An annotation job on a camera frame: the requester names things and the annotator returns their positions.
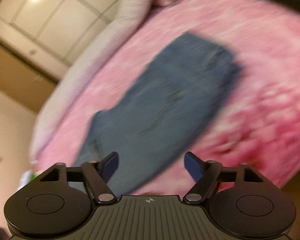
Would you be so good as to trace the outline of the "white wardrobe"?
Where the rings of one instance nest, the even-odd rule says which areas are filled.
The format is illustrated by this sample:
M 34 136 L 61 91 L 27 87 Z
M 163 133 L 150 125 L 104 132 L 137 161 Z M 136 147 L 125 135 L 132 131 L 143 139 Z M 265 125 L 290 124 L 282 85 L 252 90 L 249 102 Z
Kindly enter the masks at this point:
M 0 18 L 67 66 L 115 18 L 121 0 L 1 0 Z

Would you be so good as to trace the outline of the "lilac striped duvet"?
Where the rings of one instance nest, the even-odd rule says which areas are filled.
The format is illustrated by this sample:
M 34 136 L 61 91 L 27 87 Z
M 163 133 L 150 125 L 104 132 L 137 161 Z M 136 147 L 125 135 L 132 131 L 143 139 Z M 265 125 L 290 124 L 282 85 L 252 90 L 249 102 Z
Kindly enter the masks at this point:
M 85 48 L 44 103 L 34 124 L 29 158 L 38 155 L 74 103 L 79 93 L 117 50 L 136 32 L 153 0 L 121 0 L 115 19 Z

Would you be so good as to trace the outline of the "pink floral blanket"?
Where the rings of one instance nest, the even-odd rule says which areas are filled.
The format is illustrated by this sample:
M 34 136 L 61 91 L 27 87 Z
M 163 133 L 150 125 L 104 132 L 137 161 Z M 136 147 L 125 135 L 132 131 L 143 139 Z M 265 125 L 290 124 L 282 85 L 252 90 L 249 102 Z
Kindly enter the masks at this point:
M 300 14 L 266 0 L 122 0 L 40 111 L 42 171 L 119 154 L 118 196 L 184 195 L 186 151 L 247 163 L 276 186 L 300 170 Z

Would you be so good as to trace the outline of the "green folded cloth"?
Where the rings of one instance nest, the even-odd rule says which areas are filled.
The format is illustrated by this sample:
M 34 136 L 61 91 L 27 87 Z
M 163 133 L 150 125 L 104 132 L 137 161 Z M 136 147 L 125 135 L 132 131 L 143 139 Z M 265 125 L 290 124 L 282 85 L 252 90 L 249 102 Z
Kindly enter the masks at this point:
M 29 171 L 28 182 L 31 182 L 32 180 L 34 180 L 35 178 L 37 178 L 39 175 L 40 175 L 39 172 Z

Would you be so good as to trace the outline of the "blue denim jeans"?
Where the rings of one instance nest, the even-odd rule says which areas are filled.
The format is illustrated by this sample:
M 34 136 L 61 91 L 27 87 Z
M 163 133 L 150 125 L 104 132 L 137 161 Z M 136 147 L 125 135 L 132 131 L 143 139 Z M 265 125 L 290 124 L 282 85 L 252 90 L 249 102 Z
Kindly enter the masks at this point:
M 216 116 L 240 75 L 225 48 L 184 33 L 162 50 L 113 108 L 97 112 L 74 165 L 119 155 L 108 182 L 132 193 L 173 163 Z

